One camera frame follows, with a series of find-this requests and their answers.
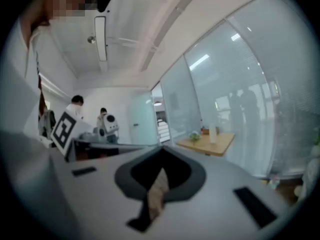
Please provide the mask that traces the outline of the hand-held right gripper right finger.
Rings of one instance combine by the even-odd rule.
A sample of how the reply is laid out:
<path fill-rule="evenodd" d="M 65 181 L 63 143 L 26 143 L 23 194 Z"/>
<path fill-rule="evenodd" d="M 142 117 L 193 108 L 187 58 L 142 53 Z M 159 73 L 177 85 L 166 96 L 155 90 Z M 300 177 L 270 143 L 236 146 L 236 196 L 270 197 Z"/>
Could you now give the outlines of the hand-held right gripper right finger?
<path fill-rule="evenodd" d="M 287 215 L 287 201 L 241 167 L 221 157 L 174 147 L 206 171 L 200 191 L 188 201 L 170 202 L 149 229 L 151 240 L 249 240 L 258 224 L 234 194 L 247 187 L 277 217 Z"/>

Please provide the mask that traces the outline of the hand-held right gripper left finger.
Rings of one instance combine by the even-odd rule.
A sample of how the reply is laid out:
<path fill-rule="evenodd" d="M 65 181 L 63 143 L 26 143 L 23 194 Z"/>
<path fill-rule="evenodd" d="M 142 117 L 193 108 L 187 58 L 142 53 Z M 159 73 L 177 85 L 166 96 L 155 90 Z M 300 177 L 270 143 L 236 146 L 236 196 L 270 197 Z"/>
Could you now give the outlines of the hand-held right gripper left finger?
<path fill-rule="evenodd" d="M 66 162 L 51 149 L 58 183 L 79 225 L 79 240 L 163 240 L 164 229 L 153 224 L 141 233 L 126 225 L 141 209 L 140 201 L 127 198 L 115 183 L 116 170 L 142 155 L 157 151 L 147 147 L 108 158 Z"/>

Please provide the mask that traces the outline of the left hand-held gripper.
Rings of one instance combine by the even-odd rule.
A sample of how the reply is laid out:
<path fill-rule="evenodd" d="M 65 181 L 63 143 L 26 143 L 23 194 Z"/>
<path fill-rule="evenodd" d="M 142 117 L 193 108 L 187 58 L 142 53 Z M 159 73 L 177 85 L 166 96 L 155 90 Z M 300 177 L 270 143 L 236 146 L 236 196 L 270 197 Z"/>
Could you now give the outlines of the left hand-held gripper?
<path fill-rule="evenodd" d="M 51 132 L 51 140 L 67 162 L 77 160 L 75 140 L 84 133 L 93 131 L 93 126 L 65 110 Z"/>

